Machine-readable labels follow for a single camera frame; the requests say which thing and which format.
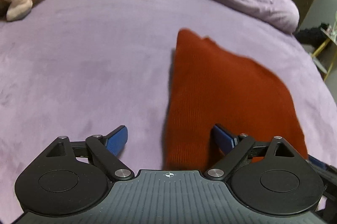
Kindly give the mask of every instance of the triangular cutout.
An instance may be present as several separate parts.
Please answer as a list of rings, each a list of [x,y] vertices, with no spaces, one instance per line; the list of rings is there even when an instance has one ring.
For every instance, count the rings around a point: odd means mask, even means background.
[[[277,157],[285,157],[285,158],[293,158],[293,153],[284,145],[284,143],[278,143],[275,156]]]
[[[63,157],[65,156],[65,149],[63,143],[57,143],[55,147],[47,154],[47,158],[50,157]]]

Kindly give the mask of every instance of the folded red sweater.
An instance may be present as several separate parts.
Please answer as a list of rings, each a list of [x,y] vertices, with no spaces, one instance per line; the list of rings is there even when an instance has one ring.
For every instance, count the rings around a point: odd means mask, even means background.
[[[282,81],[252,59],[189,30],[178,34],[169,107],[166,169],[204,171],[217,162],[222,154],[210,138],[216,123],[258,141],[282,136],[308,156],[292,97]]]

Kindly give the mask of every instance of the purple comforter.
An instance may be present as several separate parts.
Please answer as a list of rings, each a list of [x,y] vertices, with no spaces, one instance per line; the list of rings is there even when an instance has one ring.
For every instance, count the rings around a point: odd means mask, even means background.
[[[276,73],[293,96],[309,153],[337,165],[336,104],[311,58],[284,33],[296,14],[281,5],[293,4],[216,1],[44,0],[22,21],[0,21],[2,221],[21,213],[17,176],[59,135],[80,141],[124,124],[122,161],[136,173],[161,168],[172,51],[183,27]]]

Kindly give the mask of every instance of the small table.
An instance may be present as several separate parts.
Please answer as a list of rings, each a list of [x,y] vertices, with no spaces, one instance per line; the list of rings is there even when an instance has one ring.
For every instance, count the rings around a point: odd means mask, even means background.
[[[320,61],[317,59],[317,56],[324,50],[324,48],[330,43],[333,42],[335,45],[337,45],[336,42],[336,38],[333,38],[332,36],[330,36],[323,28],[321,28],[321,31],[327,36],[327,39],[317,48],[317,50],[315,52],[313,52],[311,54],[311,58],[312,61],[315,63],[315,65],[317,66],[318,69],[320,69],[322,71],[323,74],[325,74],[325,76],[323,77],[323,80],[326,81],[326,79],[328,78],[332,67],[334,66],[334,62],[337,59],[337,48],[336,48],[336,52],[335,55],[330,63],[330,66],[328,68],[328,70],[326,70],[324,68],[324,66],[320,63]]]

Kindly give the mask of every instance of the silver rivet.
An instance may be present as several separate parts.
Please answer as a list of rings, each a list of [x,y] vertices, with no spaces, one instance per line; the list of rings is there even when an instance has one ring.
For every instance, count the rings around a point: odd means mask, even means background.
[[[211,177],[221,177],[224,175],[224,172],[220,169],[210,169],[208,170],[207,174]]]
[[[119,169],[115,172],[115,175],[118,177],[128,177],[129,175],[131,175],[131,172],[127,169]]]

